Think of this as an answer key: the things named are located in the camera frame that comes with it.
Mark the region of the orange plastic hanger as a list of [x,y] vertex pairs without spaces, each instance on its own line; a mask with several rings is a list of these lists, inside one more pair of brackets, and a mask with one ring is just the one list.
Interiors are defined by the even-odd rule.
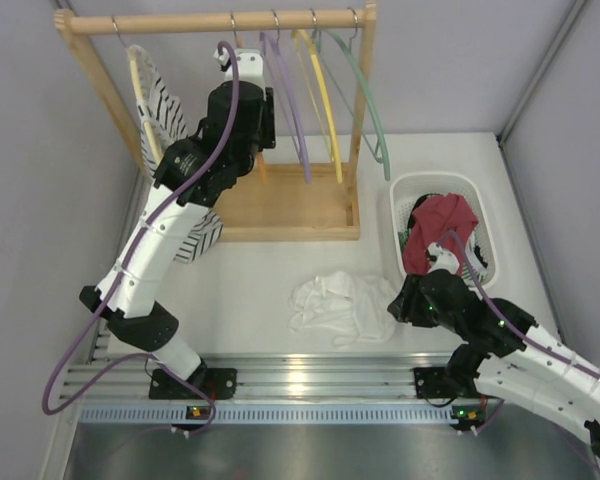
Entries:
[[[236,46],[238,48],[243,47],[243,38],[241,35],[235,33],[234,40],[235,40]],[[261,182],[263,184],[267,184],[268,183],[268,175],[267,175],[267,170],[266,170],[266,163],[265,163],[262,152],[258,152],[256,154],[256,165],[257,165],[257,170],[259,172]]]

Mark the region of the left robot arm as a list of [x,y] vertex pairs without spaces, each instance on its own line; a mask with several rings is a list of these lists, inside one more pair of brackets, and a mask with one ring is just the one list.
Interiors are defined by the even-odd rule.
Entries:
[[207,365],[156,296],[191,231],[210,222],[222,192],[250,173],[257,153],[275,142],[273,89],[222,83],[209,94],[197,131],[166,148],[145,211],[111,271],[80,293],[115,338],[172,372],[172,386],[185,397],[203,391]]

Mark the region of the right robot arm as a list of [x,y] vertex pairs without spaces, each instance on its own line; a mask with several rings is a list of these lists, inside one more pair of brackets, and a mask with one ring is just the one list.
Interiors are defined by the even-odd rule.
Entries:
[[388,313],[420,328],[444,328],[461,343],[439,381],[450,398],[510,402],[569,431],[600,459],[600,368],[502,298],[482,298],[457,275],[409,275]]

